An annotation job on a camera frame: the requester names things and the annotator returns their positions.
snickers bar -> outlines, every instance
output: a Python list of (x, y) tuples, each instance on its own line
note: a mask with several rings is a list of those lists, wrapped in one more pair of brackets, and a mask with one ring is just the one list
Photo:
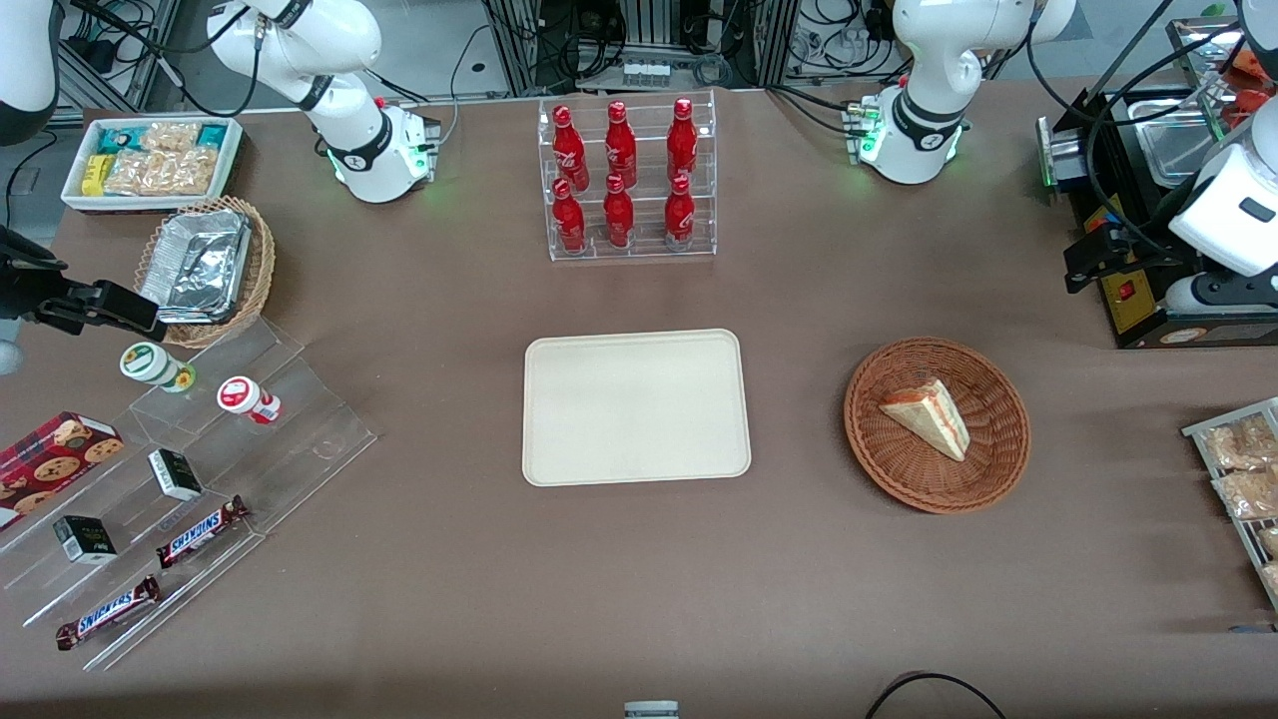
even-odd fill
[(81, 617), (79, 622), (68, 622), (59, 627), (58, 649), (60, 651), (66, 651), (87, 640), (93, 632), (101, 630), (111, 622), (119, 621), (129, 612), (151, 603), (158, 603), (160, 599), (160, 584), (156, 582), (155, 577), (148, 576), (142, 580), (141, 585), (133, 587), (130, 591), (127, 591), (102, 607), (98, 607), (92, 614)]
[(230, 502), (219, 507), (217, 512), (204, 517), (198, 525), (181, 533), (178, 539), (157, 549), (160, 567), (164, 570), (173, 567), (179, 559), (225, 531), (235, 520), (245, 515), (248, 515), (248, 508), (236, 494)]

yellow package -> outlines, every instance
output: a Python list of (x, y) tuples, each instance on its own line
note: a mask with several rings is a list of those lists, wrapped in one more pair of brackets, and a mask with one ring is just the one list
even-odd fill
[(101, 197), (102, 184), (111, 174), (111, 165), (115, 163), (115, 155), (89, 155), (88, 163), (84, 165), (84, 179), (81, 180), (81, 194), (84, 197)]

wicker basket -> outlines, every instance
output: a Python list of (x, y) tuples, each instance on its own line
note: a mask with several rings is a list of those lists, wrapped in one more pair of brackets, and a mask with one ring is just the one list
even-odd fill
[[(235, 197), (219, 197), (208, 202), (199, 202), (189, 207), (178, 209), (178, 213), (212, 212), (215, 209), (235, 209), (243, 212), (253, 220), (253, 236), (249, 239), (249, 254), (244, 261), (244, 278), (240, 280), (240, 294), (238, 307), (231, 318), (220, 324), (169, 324), (164, 340), (169, 344), (203, 349), (213, 340), (248, 327), (262, 312), (266, 304), (266, 295), (271, 291), (271, 272), (275, 271), (275, 239), (271, 236), (271, 227), (266, 226), (262, 215), (243, 199)], [(160, 227), (151, 234), (151, 241), (142, 250), (142, 261), (133, 273), (133, 290), (142, 290), (142, 280), (151, 267), (151, 253), (155, 252), (156, 240), (160, 238)]]
[[(879, 410), (892, 392), (938, 378), (967, 425), (955, 462)], [(1016, 388), (975, 350), (932, 336), (881, 346), (852, 375), (843, 429), (861, 467), (901, 502), (937, 515), (975, 512), (1012, 492), (1030, 456), (1030, 421)]]

white lid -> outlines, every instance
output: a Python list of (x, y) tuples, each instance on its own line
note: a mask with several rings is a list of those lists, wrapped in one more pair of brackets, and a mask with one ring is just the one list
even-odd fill
[(120, 354), (120, 373), (133, 381), (150, 382), (169, 367), (169, 352), (151, 341), (138, 341)]
[(262, 388), (248, 378), (235, 377), (217, 391), (217, 406), (233, 415), (243, 415), (262, 398)]

acrylic display stand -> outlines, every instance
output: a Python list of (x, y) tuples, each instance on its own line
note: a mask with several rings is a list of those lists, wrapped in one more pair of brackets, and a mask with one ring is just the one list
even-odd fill
[[(693, 213), (693, 239), (686, 250), (674, 252), (666, 246), (666, 198), (670, 197), (670, 178), (666, 174), (666, 134), (675, 116), (675, 100), (693, 101), (693, 124), (697, 125), (697, 169), (693, 171), (690, 195), (697, 203)], [(630, 188), (635, 206), (634, 243), (629, 249), (617, 249), (607, 236), (603, 218), (604, 184), (608, 161), (603, 138), (608, 133), (608, 111), (602, 106), (589, 106), (583, 100), (562, 97), (543, 100), (538, 114), (538, 155), (542, 163), (542, 199), (546, 204), (546, 235), (551, 259), (627, 259), (636, 257), (668, 258), (714, 254), (718, 248), (716, 217), (716, 120), (714, 95), (711, 92), (639, 93), (627, 95), (626, 114), (635, 130), (639, 153), (639, 181)], [(590, 186), (578, 193), (576, 199), (585, 212), (585, 252), (569, 254), (558, 239), (551, 204), (555, 195), (551, 183), (558, 176), (555, 163), (555, 123), (551, 110), (566, 105), (573, 110), (573, 124), (585, 142), (585, 166), (590, 171)]]
[[(0, 534), (0, 579), (23, 626), (47, 635), (155, 575), (162, 602), (93, 633), (72, 653), (84, 669), (107, 669), (160, 628), (290, 512), (376, 439), (351, 409), (325, 388), (300, 356), (302, 345), (266, 319), (197, 354), (196, 386), (183, 395), (151, 390), (111, 421), (125, 448), (37, 513)], [(281, 401), (281, 416), (257, 425), (217, 407), (221, 383), (249, 377)], [(147, 456), (158, 447), (185, 455), (203, 485), (194, 502), (164, 496)], [(161, 570), (156, 548), (239, 494), (250, 516), (194, 554)], [(104, 522), (119, 556), (93, 567), (66, 559), (52, 524), (63, 515)]]

